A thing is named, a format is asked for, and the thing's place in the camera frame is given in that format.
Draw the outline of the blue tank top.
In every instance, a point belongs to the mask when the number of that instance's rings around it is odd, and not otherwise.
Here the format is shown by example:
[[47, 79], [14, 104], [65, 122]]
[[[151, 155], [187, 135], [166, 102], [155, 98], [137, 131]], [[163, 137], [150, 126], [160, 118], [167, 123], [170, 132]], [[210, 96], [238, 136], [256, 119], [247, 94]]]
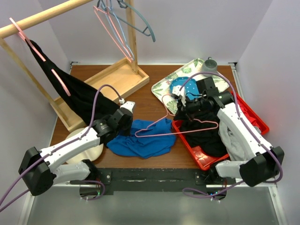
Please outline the blue tank top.
[[171, 134], [172, 121], [164, 118], [154, 123], [148, 120], [134, 120], [129, 136], [118, 135], [107, 144], [114, 154], [125, 157], [150, 158], [167, 154], [175, 144], [176, 136]]

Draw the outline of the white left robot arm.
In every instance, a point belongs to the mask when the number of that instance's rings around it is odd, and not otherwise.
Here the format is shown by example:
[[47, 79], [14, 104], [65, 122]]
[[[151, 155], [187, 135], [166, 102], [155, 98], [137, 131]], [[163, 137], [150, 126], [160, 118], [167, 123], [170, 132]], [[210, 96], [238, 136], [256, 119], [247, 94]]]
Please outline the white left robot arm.
[[93, 121], [77, 135], [54, 146], [37, 150], [28, 149], [19, 167], [19, 174], [33, 196], [41, 195], [53, 185], [65, 181], [82, 180], [92, 184], [97, 179], [97, 169], [90, 160], [75, 164], [66, 161], [99, 145], [107, 145], [117, 135], [127, 135], [133, 121], [133, 111], [118, 109], [113, 115]]

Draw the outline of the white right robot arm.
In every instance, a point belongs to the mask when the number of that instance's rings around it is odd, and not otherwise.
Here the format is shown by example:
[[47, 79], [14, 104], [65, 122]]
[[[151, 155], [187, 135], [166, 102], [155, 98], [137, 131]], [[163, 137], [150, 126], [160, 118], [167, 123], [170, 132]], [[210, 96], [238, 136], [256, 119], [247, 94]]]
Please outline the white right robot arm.
[[216, 163], [214, 170], [209, 172], [209, 179], [214, 184], [220, 184], [225, 178], [242, 179], [248, 186], [254, 187], [262, 182], [271, 183], [274, 178], [278, 182], [283, 177], [282, 162], [284, 151], [281, 147], [273, 147], [254, 128], [246, 118], [238, 104], [235, 92], [220, 92], [212, 77], [196, 82], [201, 96], [189, 99], [185, 86], [176, 86], [172, 96], [178, 100], [178, 110], [175, 119], [191, 119], [197, 111], [211, 111], [216, 114], [240, 144], [244, 160], [223, 160]]

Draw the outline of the pink flat hanger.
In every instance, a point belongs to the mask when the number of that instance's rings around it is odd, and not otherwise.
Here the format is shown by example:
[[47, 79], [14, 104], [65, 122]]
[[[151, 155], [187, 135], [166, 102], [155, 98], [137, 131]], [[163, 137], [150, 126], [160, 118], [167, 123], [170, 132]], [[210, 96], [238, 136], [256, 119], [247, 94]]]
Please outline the pink flat hanger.
[[[23, 32], [23, 30], [17, 25], [17, 23], [13, 20], [13, 18], [9, 18], [11, 23], [18, 29], [18, 35], [21, 37], [21, 39], [26, 42], [27, 44], [29, 44], [29, 46], [31, 47], [31, 49], [34, 50], [34, 52], [38, 55], [38, 57], [43, 61], [46, 62], [45, 57], [38, 51], [38, 49], [32, 44], [32, 42], [30, 41], [30, 39], [25, 35], [25, 33]], [[61, 84], [62, 88], [64, 89], [65, 93], [68, 96], [71, 96], [68, 88], [66, 87], [65, 83], [62, 81], [62, 79], [59, 77], [59, 75], [57, 74], [57, 72], [52, 68], [51, 72], [53, 73], [53, 75], [56, 77], [56, 79], [59, 81], [59, 83]]]

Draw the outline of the blue polka dot plate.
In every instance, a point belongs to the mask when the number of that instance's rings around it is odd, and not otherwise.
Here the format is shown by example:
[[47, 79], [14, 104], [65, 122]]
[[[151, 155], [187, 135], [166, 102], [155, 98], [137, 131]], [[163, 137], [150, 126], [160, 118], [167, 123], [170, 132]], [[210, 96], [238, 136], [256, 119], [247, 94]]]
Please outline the blue polka dot plate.
[[[177, 77], [174, 80], [172, 80], [169, 86], [169, 93], [172, 94], [173, 88], [176, 86], [182, 86], [187, 79], [188, 79], [187, 76], [183, 76], [183, 77]], [[186, 96], [190, 100], [199, 98], [201, 96], [201, 93], [199, 92], [198, 87], [196, 85], [196, 80], [194, 78], [189, 80], [184, 88], [185, 88]]]

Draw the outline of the black hanging garment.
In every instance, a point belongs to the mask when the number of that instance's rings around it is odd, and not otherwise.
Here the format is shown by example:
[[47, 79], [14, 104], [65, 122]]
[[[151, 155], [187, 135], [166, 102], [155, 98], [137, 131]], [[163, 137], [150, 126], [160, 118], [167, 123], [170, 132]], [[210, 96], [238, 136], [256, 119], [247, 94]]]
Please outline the black hanging garment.
[[[43, 53], [42, 49], [38, 46], [36, 42], [34, 42], [33, 40], [30, 41], [33, 44], [33, 46], [37, 49], [37, 51], [45, 58], [45, 61], [43, 61], [38, 56], [38, 54], [32, 49], [32, 47], [27, 43], [31, 53], [42, 68], [43, 72], [47, 76], [54, 89], [66, 102], [66, 104], [71, 108], [71, 110], [74, 111], [75, 114], [79, 116], [85, 124], [88, 125], [90, 123], [94, 97], [97, 92], [97, 89], [58, 68]], [[61, 83], [51, 71], [52, 69], [54, 69], [54, 71], [58, 74], [59, 78], [61, 78], [63, 83], [66, 85], [67, 89], [70, 92], [70, 96], [68, 96], [67, 93], [64, 91]], [[107, 115], [113, 115], [118, 109], [119, 106], [115, 102], [111, 101], [100, 92], [97, 97], [94, 120], [101, 119]]]

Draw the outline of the black garment in bin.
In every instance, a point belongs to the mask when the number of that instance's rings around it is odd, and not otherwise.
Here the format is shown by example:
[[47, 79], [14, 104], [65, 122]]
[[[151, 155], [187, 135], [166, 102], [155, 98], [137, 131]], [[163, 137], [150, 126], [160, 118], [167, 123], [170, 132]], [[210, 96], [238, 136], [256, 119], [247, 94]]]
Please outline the black garment in bin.
[[215, 124], [208, 122], [220, 122], [213, 112], [198, 111], [188, 118], [185, 113], [178, 110], [174, 120], [182, 121], [180, 131], [185, 132], [183, 135], [191, 148], [199, 146], [206, 155], [212, 157], [220, 158], [227, 154], [218, 134], [219, 129], [215, 128]]

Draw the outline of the grey mug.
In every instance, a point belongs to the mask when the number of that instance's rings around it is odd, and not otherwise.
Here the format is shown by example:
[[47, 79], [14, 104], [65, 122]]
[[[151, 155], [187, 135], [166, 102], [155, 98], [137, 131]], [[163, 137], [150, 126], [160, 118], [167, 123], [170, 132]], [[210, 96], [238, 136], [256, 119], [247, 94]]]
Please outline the grey mug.
[[212, 57], [208, 57], [202, 65], [203, 72], [217, 72], [217, 68], [218, 64]]

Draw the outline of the red garment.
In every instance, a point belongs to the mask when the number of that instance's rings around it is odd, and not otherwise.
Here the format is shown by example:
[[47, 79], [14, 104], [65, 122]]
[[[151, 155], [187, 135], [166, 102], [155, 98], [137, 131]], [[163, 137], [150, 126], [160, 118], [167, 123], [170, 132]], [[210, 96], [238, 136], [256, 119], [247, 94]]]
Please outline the red garment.
[[256, 118], [250, 114], [250, 111], [241, 102], [239, 102], [239, 106], [240, 106], [241, 111], [244, 113], [244, 115], [249, 120], [249, 122], [254, 126], [254, 128], [257, 130], [257, 132], [261, 133], [261, 130], [257, 123]]

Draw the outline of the cream divided plate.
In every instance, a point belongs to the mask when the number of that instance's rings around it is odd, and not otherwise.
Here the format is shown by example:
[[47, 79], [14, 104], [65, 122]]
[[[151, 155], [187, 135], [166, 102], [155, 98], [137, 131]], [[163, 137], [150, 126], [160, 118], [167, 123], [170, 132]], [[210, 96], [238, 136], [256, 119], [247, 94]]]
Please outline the cream divided plate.
[[[68, 136], [65, 139], [69, 139], [69, 138], [77, 135], [78, 133], [81, 133], [83, 130], [85, 130], [84, 127], [76, 129], [73, 132], [71, 132], [70, 134], [68, 134]], [[75, 164], [75, 163], [79, 163], [80, 161], [82, 161], [84, 159], [89, 159], [91, 162], [93, 162], [101, 156], [101, 154], [103, 152], [103, 148], [104, 148], [103, 144], [98, 145], [93, 148], [89, 148], [89, 149], [85, 150], [84, 152], [81, 152], [80, 154], [67, 160], [66, 163], [67, 164]]]

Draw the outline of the leaf pattern tray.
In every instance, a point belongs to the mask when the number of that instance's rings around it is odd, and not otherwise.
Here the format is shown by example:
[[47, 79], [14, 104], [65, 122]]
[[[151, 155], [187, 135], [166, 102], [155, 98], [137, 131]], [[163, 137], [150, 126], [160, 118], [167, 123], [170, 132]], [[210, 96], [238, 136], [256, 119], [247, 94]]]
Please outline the leaf pattern tray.
[[[185, 64], [181, 68], [169, 74], [161, 81], [157, 82], [151, 87], [151, 92], [167, 107], [171, 114], [175, 114], [177, 111], [177, 101], [170, 96], [169, 86], [171, 81], [177, 77], [191, 77], [193, 74], [201, 71], [204, 60], [196, 58]], [[194, 77], [196, 81], [206, 78], [204, 75], [197, 75]]]

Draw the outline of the red plastic bin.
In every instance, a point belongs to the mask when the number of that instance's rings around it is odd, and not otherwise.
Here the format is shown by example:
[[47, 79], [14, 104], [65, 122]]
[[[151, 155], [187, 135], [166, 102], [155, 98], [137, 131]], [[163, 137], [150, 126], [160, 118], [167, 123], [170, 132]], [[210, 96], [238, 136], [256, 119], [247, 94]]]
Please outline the red plastic bin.
[[[265, 124], [265, 122], [250, 108], [250, 106], [237, 94], [238, 104], [246, 116], [246, 118], [250, 121], [250, 123], [254, 127], [258, 127], [261, 131], [261, 135], [264, 135], [269, 132], [269, 127]], [[222, 160], [229, 159], [229, 154], [225, 154], [222, 157], [213, 157], [207, 155], [200, 146], [191, 147], [186, 140], [186, 137], [183, 134], [179, 134], [179, 138], [181, 139], [183, 145], [187, 149], [188, 153], [195, 161], [197, 166], [203, 170], [207, 171], [210, 169], [210, 166], [216, 162], [220, 162]]]

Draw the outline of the grey garment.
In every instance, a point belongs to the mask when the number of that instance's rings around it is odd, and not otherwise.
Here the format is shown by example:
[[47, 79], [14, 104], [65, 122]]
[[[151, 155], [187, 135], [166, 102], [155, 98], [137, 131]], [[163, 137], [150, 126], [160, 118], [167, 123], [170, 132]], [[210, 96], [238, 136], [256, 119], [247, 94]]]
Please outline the grey garment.
[[247, 157], [241, 144], [223, 121], [219, 123], [218, 134], [232, 161], [246, 161]]

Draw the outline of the black mounting rail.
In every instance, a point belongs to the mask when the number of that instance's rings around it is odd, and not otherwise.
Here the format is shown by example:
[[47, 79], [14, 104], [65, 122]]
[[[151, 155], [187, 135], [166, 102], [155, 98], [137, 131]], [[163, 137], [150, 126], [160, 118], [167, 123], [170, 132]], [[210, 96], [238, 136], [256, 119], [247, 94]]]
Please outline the black mounting rail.
[[106, 195], [117, 191], [180, 192], [184, 188], [207, 192], [208, 185], [224, 186], [223, 180], [212, 182], [199, 169], [99, 168], [98, 171]]

